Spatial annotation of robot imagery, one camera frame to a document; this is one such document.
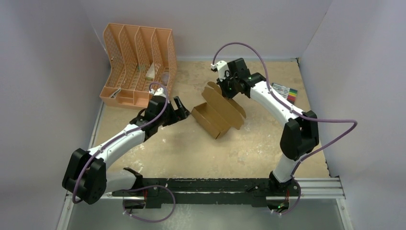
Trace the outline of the brown cardboard box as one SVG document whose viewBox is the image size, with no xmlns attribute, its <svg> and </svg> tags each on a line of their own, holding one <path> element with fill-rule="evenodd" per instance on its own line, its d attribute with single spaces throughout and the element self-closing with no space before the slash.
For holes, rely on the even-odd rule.
<svg viewBox="0 0 406 230">
<path fill-rule="evenodd" d="M 214 139 L 223 137 L 230 128 L 240 130 L 247 115 L 233 99 L 222 96 L 220 87 L 210 81 L 201 93 L 205 102 L 195 106 L 191 115 Z"/>
</svg>

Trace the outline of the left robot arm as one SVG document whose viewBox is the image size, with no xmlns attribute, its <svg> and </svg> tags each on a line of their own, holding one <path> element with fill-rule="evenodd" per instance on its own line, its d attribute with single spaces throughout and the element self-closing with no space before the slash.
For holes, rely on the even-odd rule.
<svg viewBox="0 0 406 230">
<path fill-rule="evenodd" d="M 141 174 L 131 168 L 109 174 L 110 166 L 132 148 L 157 133 L 159 127 L 173 125 L 186 119 L 190 111 L 178 96 L 172 101 L 165 96 L 152 96 L 147 108 L 118 134 L 89 150 L 76 149 L 69 160 L 62 187 L 72 193 L 74 203 L 91 205 L 104 194 L 125 190 L 131 196 L 142 192 Z"/>
</svg>

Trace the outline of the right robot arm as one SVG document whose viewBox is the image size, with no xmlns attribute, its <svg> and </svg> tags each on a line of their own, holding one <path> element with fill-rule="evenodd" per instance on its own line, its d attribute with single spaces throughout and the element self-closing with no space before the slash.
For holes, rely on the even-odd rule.
<svg viewBox="0 0 406 230">
<path fill-rule="evenodd" d="M 305 112 L 278 94 L 260 73 L 250 73 L 243 58 L 211 64 L 211 71 L 218 74 L 217 85 L 227 99 L 238 93 L 258 102 L 283 127 L 280 148 L 282 156 L 270 173 L 269 189 L 275 195 L 287 190 L 300 158 L 319 144 L 317 118 L 313 111 Z"/>
</svg>

